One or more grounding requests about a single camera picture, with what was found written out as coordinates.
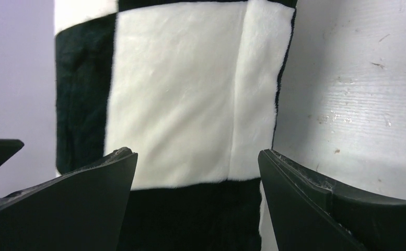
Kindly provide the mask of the black and white checkered pillowcase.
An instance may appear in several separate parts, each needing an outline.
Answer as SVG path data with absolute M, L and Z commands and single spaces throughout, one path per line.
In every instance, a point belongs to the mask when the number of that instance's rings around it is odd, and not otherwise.
M 118 250 L 264 250 L 295 1 L 55 1 L 56 174 L 138 154 Z

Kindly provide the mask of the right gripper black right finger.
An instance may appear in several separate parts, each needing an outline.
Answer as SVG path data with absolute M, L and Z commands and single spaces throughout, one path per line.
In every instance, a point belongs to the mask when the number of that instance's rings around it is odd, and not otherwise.
M 274 150 L 258 156 L 279 250 L 406 250 L 406 200 L 361 190 Z

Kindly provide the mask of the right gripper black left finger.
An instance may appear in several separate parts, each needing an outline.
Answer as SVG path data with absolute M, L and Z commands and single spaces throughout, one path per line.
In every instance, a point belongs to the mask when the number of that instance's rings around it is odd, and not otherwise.
M 0 198 L 0 250 L 116 250 L 137 157 L 124 147 Z

